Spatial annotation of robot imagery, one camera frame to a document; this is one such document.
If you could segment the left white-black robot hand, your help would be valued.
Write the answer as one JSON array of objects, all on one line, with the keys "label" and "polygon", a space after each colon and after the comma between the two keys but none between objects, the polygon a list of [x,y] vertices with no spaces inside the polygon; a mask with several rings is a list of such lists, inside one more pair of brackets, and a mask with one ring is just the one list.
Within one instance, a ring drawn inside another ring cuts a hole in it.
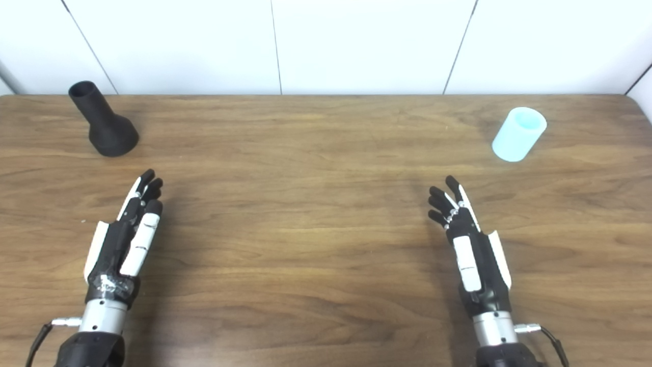
[{"label": "left white-black robot hand", "polygon": [[163,203],[163,180],[146,170],[130,188],[117,218],[98,221],[84,267],[85,302],[117,301],[131,309],[140,291],[139,273],[153,244]]}]

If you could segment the right white-black robot hand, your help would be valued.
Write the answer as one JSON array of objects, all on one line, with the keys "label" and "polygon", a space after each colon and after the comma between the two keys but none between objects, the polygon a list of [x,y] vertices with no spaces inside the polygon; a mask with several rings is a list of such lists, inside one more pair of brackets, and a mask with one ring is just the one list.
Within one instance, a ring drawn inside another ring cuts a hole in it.
[{"label": "right white-black robot hand", "polygon": [[459,296],[470,318],[487,312],[511,312],[512,277],[499,233],[482,231],[466,190],[454,176],[445,183],[449,195],[430,188],[428,216],[444,230],[461,278]]}]

